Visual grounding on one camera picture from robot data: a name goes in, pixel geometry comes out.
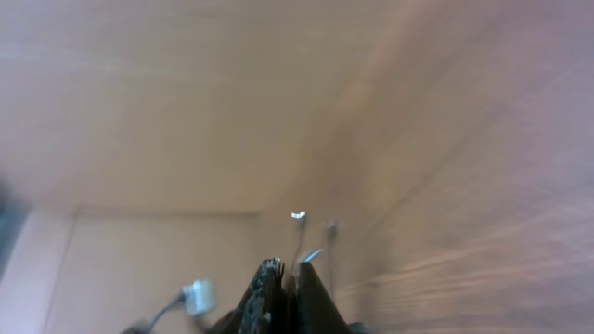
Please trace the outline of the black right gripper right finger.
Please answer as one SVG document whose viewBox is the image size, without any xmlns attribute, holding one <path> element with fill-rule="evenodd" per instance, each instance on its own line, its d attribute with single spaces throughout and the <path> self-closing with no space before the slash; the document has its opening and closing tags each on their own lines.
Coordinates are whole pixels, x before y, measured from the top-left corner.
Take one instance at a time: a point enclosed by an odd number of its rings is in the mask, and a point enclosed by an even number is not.
<svg viewBox="0 0 594 334">
<path fill-rule="evenodd" d="M 353 334 L 310 263 L 299 263 L 295 330 L 298 334 Z"/>
</svg>

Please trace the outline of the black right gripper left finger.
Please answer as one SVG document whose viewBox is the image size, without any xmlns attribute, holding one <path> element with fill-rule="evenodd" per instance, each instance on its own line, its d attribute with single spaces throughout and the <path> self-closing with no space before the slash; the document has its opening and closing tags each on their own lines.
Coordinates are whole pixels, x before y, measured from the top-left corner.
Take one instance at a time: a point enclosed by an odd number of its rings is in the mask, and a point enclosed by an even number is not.
<svg viewBox="0 0 594 334">
<path fill-rule="evenodd" d="M 279 258 L 263 260 L 238 305 L 212 325 L 208 334 L 273 333 L 284 301 L 284 269 Z"/>
</svg>

